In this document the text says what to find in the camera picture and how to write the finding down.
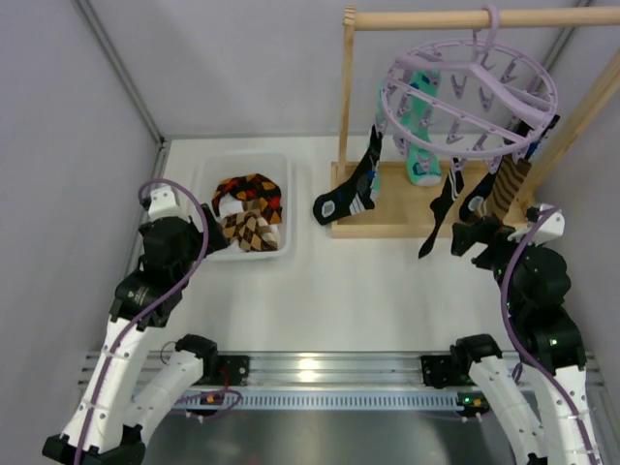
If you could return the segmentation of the black blue sport sock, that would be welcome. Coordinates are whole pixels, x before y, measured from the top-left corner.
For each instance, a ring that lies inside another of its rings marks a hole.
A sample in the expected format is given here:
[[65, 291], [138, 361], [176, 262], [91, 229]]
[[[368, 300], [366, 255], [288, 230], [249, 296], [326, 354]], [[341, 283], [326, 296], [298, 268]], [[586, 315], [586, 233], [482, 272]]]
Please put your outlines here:
[[312, 212], [325, 226], [375, 208], [380, 193], [379, 165], [383, 133], [373, 125], [366, 151], [349, 178], [328, 193], [318, 196]]

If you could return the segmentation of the lilac round clip hanger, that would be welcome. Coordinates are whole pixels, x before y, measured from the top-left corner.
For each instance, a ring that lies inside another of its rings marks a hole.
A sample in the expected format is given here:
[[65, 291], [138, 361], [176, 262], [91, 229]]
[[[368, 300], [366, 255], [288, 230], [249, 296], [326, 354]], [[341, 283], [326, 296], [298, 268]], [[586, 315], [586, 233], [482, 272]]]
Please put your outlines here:
[[[462, 167], [481, 160], [490, 171], [503, 158], [518, 160], [551, 125], [558, 92], [548, 71], [534, 58], [499, 43], [498, 9], [483, 7], [490, 25], [475, 28], [468, 38], [448, 39], [400, 52], [383, 77], [375, 125], [383, 134], [423, 147], [437, 157], [455, 159]], [[409, 73], [437, 72], [436, 97], [409, 83]], [[403, 95], [424, 100], [433, 110], [425, 142], [400, 124]]]

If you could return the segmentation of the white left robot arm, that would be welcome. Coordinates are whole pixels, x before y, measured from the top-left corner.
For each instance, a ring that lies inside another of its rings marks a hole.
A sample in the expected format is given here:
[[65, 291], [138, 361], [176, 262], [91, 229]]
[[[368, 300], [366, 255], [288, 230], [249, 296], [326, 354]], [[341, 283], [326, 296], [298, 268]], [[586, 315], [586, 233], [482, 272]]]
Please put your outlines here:
[[151, 204], [139, 228], [144, 252], [117, 286], [107, 334], [88, 387], [43, 455], [61, 464], [140, 464], [155, 429], [192, 385], [217, 372], [215, 342], [180, 338], [168, 364], [137, 390], [151, 345], [182, 298], [187, 272], [202, 257], [202, 234], [180, 206]]

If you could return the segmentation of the black white striped sock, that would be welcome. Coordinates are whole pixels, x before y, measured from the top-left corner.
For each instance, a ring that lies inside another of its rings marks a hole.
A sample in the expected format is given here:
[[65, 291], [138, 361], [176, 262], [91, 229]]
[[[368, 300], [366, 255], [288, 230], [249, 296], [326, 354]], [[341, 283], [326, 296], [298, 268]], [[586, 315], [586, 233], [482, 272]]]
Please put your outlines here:
[[434, 217], [434, 227], [418, 251], [419, 259], [426, 257], [432, 251], [439, 230], [452, 205], [460, 197], [463, 188], [462, 165], [453, 159], [440, 196], [434, 199], [430, 204], [430, 209]]

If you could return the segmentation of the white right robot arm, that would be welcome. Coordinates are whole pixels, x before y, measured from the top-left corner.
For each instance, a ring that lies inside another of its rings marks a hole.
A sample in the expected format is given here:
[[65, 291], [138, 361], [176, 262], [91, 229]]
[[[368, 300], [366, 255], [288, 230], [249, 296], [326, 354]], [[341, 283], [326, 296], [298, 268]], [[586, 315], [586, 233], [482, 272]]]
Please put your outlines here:
[[505, 330], [516, 349], [519, 373], [532, 387], [531, 406], [488, 334], [462, 337], [449, 351], [454, 365], [481, 391], [509, 440], [518, 464], [600, 464], [586, 393], [581, 334], [564, 308], [571, 279], [564, 258], [536, 237], [560, 220], [555, 211], [517, 231], [493, 218], [452, 227], [450, 251], [464, 255], [480, 243], [472, 263], [491, 271], [500, 288]]

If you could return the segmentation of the green sock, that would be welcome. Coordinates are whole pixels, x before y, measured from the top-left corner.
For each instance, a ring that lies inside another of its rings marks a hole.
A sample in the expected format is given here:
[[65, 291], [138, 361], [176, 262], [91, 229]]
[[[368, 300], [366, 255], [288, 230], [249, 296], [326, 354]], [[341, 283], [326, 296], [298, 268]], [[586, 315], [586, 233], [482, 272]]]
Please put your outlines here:
[[[440, 76], [437, 72], [414, 72], [408, 74], [412, 87], [431, 97], [437, 96]], [[432, 108], [416, 96], [403, 95], [398, 107], [399, 122], [420, 140], [430, 142], [428, 129]], [[406, 157], [410, 181], [419, 187], [431, 187], [440, 183], [442, 172], [435, 153], [423, 147], [399, 139], [401, 153]]]

